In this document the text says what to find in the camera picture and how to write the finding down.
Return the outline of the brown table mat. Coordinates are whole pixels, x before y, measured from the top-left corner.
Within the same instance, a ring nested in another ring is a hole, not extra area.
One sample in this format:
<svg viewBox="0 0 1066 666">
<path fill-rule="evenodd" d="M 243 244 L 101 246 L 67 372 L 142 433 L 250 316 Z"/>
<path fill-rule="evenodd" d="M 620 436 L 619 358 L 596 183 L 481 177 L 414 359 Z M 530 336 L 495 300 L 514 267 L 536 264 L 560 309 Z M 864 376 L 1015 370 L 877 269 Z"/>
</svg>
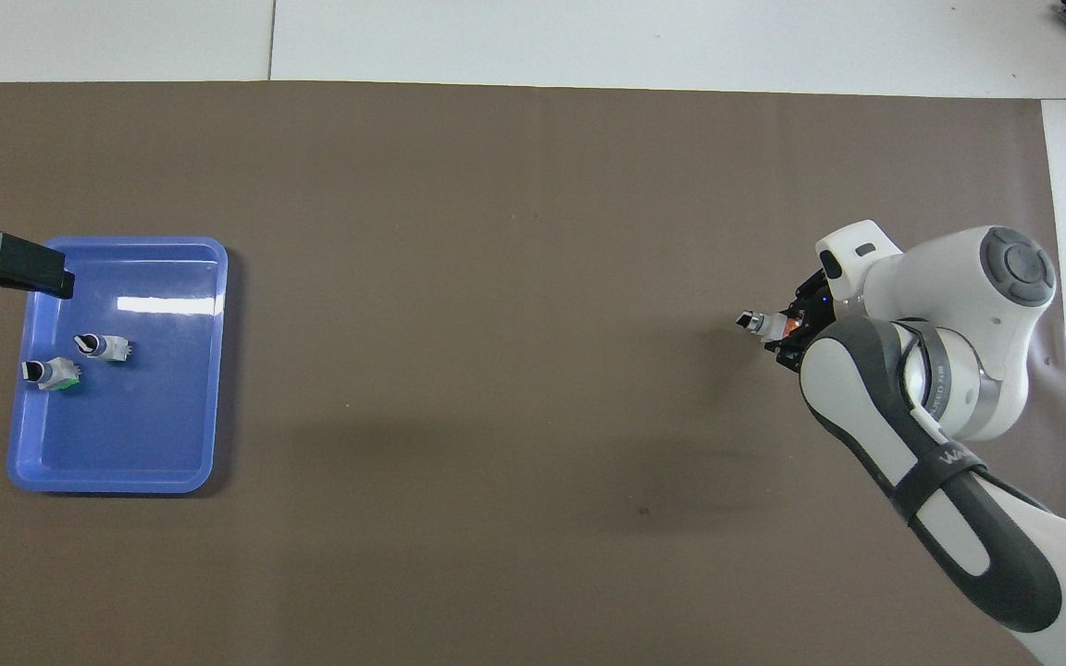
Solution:
<svg viewBox="0 0 1066 666">
<path fill-rule="evenodd" d="M 0 84 L 1 230 L 231 260 L 185 497 L 9 480 L 0 290 L 0 666 L 1037 666 L 734 320 L 1051 193 L 1036 101 Z"/>
</svg>

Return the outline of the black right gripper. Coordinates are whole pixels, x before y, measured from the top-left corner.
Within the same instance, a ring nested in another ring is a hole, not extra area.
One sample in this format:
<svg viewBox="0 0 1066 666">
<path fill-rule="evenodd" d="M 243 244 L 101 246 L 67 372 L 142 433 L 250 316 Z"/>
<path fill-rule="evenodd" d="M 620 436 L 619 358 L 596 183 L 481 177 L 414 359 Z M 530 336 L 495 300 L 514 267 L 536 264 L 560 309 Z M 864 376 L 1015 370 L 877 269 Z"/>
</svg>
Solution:
<svg viewBox="0 0 1066 666">
<path fill-rule="evenodd" d="M 772 352 L 775 362 L 800 374 L 805 350 L 811 346 L 818 334 L 835 321 L 835 305 L 829 279 L 823 269 L 805 279 L 794 292 L 794 299 L 784 308 L 782 316 L 800 320 L 796 338 L 769 340 L 764 344 Z"/>
</svg>

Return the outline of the selector switch orange base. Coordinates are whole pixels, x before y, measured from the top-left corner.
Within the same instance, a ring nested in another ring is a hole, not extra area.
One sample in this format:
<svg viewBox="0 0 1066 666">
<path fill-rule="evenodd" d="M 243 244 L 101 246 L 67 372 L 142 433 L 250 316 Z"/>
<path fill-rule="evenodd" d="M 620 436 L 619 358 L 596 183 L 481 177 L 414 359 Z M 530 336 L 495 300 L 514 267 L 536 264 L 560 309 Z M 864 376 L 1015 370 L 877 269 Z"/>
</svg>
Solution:
<svg viewBox="0 0 1066 666">
<path fill-rule="evenodd" d="M 761 339 L 764 344 L 773 344 L 790 337 L 800 328 L 800 316 L 762 311 L 744 311 L 737 316 L 736 324 Z"/>
</svg>

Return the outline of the blue plastic tray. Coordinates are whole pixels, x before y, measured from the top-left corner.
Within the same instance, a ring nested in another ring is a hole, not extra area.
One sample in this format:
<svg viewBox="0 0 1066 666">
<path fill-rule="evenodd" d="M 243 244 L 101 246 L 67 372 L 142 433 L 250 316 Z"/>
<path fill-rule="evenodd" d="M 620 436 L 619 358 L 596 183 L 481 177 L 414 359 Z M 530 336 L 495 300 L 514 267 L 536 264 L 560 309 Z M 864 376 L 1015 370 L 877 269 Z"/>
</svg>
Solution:
<svg viewBox="0 0 1066 666">
<path fill-rule="evenodd" d="M 19 360 L 70 358 L 71 388 L 14 381 L 9 480 L 30 492 L 178 496 L 213 471 L 229 255 L 219 240 L 66 235 L 70 300 L 34 292 Z M 83 357 L 81 332 L 130 339 L 126 363 Z"/>
</svg>

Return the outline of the selector switch red base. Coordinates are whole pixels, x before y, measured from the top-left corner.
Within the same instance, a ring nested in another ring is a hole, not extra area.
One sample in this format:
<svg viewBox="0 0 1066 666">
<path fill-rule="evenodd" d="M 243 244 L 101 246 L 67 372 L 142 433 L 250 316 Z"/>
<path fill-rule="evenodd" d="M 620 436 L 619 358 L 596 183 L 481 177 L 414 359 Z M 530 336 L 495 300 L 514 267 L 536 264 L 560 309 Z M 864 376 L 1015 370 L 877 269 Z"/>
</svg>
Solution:
<svg viewBox="0 0 1066 666">
<path fill-rule="evenodd" d="M 72 344 L 83 357 L 110 363 L 126 363 L 134 351 L 130 339 L 97 332 L 77 334 Z"/>
</svg>

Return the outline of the white part in tray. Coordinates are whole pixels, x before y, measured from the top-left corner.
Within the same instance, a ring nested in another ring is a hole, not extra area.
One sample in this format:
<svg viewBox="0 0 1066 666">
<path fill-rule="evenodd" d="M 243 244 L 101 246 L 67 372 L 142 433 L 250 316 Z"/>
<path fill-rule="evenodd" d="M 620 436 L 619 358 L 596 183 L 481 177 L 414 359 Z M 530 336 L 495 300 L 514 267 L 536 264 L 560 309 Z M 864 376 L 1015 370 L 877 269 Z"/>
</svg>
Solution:
<svg viewBox="0 0 1066 666">
<path fill-rule="evenodd" d="M 50 360 L 25 360 L 20 363 L 20 374 L 25 383 L 43 391 L 68 389 L 81 381 L 81 369 L 70 358 L 56 357 Z"/>
</svg>

